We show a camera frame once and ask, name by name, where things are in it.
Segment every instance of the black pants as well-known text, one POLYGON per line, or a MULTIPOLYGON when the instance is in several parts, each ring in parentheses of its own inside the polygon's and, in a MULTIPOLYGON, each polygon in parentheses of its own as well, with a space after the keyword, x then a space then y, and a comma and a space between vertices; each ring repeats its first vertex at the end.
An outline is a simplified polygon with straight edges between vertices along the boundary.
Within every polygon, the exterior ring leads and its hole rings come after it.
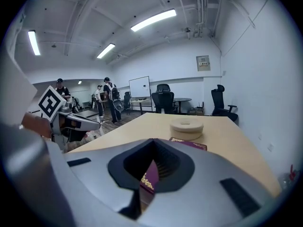
POLYGON ((103 114, 103 107, 102 107, 102 103, 99 102, 99 101, 96 101, 97 103, 97 108, 98 108, 98 111, 99 111, 99 117, 102 116, 103 114))
POLYGON ((112 100, 108 100, 108 104, 109 104, 110 112, 111 112, 112 118, 113 118, 112 122, 113 123, 117 122, 117 119, 121 120, 121 114, 120 114, 120 112, 118 110, 115 109, 113 101, 112 100))

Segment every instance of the book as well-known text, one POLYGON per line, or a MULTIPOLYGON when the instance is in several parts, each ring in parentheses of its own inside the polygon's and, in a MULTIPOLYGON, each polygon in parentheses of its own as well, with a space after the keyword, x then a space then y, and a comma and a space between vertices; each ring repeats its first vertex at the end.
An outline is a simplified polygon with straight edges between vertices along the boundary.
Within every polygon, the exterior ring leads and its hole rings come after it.
MULTIPOLYGON (((203 145, 203 144, 194 143, 191 141, 180 140, 180 139, 173 138, 173 137, 170 138, 170 141, 176 141, 176 142, 179 142, 181 144, 184 144, 184 145, 187 145, 190 147, 194 147, 197 149, 207 151, 207 146, 203 145)), ((140 181, 140 187, 143 188, 144 190, 146 190, 147 192, 154 194, 154 190, 155 190, 154 187, 158 181, 159 181, 158 169, 157 169, 156 163, 154 161, 152 161, 149 168, 147 169, 146 173, 144 174, 144 176, 142 177, 142 179, 140 181)))

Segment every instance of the ceiling light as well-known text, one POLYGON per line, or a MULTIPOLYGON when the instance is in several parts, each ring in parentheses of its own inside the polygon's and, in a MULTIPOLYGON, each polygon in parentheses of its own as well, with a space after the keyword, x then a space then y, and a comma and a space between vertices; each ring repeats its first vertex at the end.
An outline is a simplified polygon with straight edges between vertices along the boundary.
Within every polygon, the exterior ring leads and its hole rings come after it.
POLYGON ((147 20, 142 21, 141 23, 131 27, 131 30, 136 32, 139 29, 144 28, 145 26, 151 25, 151 24, 153 24, 155 22, 158 22, 162 19, 166 19, 168 17, 173 17, 173 16, 176 16, 176 15, 177 15, 176 11, 174 9, 171 9, 171 10, 165 11, 163 13, 157 14, 153 17, 150 17, 147 20))
POLYGON ((40 55, 39 48, 37 45, 37 40, 36 40, 36 32, 28 31, 28 37, 29 37, 29 40, 30 40, 30 43, 32 45, 35 55, 40 55))
POLYGON ((114 44, 109 44, 108 47, 106 47, 101 53, 100 55, 97 56, 98 59, 101 59, 107 52, 109 52, 111 49, 113 49, 115 47, 114 44))

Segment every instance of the black office chair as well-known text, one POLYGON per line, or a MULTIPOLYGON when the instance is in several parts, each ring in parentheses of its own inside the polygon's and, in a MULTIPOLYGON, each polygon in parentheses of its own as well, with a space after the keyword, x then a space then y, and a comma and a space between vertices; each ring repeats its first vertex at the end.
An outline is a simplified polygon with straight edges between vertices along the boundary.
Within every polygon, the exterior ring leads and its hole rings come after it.
POLYGON ((222 85, 217 85, 218 89, 212 90, 212 97, 214 100, 214 111, 213 116, 227 116, 232 121, 236 121, 238 118, 238 115, 235 113, 232 113, 232 108, 237 107, 235 105, 228 105, 230 108, 229 110, 224 109, 224 101, 223 101, 223 92, 225 91, 225 88, 222 85))
POLYGON ((131 107, 131 95, 129 92, 125 92, 124 95, 124 112, 127 112, 127 110, 131 107))
POLYGON ((166 114, 174 114, 174 93, 173 92, 163 92, 163 93, 152 93, 152 99, 156 106, 156 113, 161 113, 161 110, 164 109, 166 114))
POLYGON ((156 92, 170 92, 170 87, 168 84, 158 84, 156 92))

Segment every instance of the man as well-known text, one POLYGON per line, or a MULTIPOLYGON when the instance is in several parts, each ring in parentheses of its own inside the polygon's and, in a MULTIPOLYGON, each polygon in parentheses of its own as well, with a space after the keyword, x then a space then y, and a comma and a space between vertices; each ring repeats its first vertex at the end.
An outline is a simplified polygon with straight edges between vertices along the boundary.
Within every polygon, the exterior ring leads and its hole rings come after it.
POLYGON ((95 91, 95 98, 96 98, 96 104, 97 104, 97 109, 99 112, 99 117, 100 118, 104 118, 103 114, 103 106, 102 106, 102 101, 101 101, 101 97, 100 97, 100 90, 101 90, 102 86, 98 85, 97 86, 97 90, 95 91))
POLYGON ((121 114, 118 110, 115 109, 113 101, 110 99, 111 90, 116 87, 116 85, 111 83, 108 77, 104 78, 104 82, 105 85, 103 87, 103 91, 105 92, 105 97, 108 99, 110 112, 113 118, 112 123, 117 123, 117 119, 118 121, 121 121, 121 114))
POLYGON ((57 87, 55 88, 55 90, 66 100, 68 101, 68 99, 71 98, 71 94, 68 91, 67 87, 63 86, 63 80, 61 78, 59 78, 57 80, 57 87))

